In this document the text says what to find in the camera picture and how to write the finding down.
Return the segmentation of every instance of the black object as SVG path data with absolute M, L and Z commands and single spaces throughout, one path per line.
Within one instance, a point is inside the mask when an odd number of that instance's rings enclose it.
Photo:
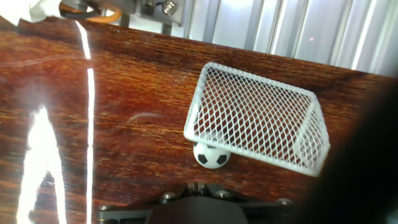
M 98 7 L 98 3 L 96 2 L 91 2 L 91 1 L 86 1 L 85 2 L 87 6 L 92 7 L 94 10 L 91 12 L 70 12 L 66 11 L 64 9 L 60 9 L 60 14 L 62 17 L 68 18 L 68 19 L 87 19 L 91 17 L 96 17 L 101 15 L 101 10 Z
M 103 207 L 98 223 L 246 224 L 283 223 L 293 205 L 261 202 L 220 184 L 190 182 L 126 207 Z

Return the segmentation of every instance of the metal mount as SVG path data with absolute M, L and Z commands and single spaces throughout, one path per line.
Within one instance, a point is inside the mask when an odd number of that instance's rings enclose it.
M 185 0 L 138 0 L 136 14 L 170 26 L 181 26 Z
M 125 207 L 101 206 L 97 223 L 283 223 L 292 213 L 290 202 L 262 202 L 220 184 L 189 182 Z

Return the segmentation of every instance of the cable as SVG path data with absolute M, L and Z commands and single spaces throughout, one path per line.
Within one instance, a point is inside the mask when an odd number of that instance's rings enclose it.
M 114 14 L 112 14 L 110 16 L 98 16 L 98 14 L 96 12 L 96 14 L 94 16 L 85 17 L 88 13 L 91 13 L 91 12 L 81 12 L 78 9 L 74 9 L 70 6 L 67 6 L 66 4 L 63 4 L 63 3 L 60 4 L 60 12 L 61 12 L 61 16 L 63 16 L 62 12 L 73 13 L 73 16 L 75 16 L 75 18 L 64 16 L 68 19 L 85 19 L 87 21 L 104 23 L 104 24 L 114 22 L 122 16 L 122 11 L 119 8 L 117 8 L 116 6 L 106 6 L 106 7 L 109 8 L 110 10 L 114 10 L 115 11 Z

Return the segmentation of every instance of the orange wire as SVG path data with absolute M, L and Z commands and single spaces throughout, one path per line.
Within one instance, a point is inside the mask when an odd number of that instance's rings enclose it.
M 96 17 L 91 17 L 91 18 L 87 18 L 87 21 L 91 21 L 91 22 L 99 22 L 99 23 L 110 23 L 110 22 L 114 22 L 116 20 L 118 20 L 121 16 L 122 16 L 122 11 L 114 6 L 110 6 L 109 7 L 111 10 L 115 10 L 114 14 L 110 15 L 110 16 L 96 16 Z M 60 9 L 66 10 L 66 11 L 70 11 L 70 12 L 81 12 L 78 9 L 72 8 L 70 6 L 67 6 L 64 3 L 60 4 Z

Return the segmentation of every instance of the black and white ball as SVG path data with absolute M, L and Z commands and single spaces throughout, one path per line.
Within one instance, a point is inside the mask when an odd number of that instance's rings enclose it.
M 231 157 L 231 152 L 224 149 L 195 143 L 193 154 L 200 165 L 209 169 L 217 169 L 225 165 Z

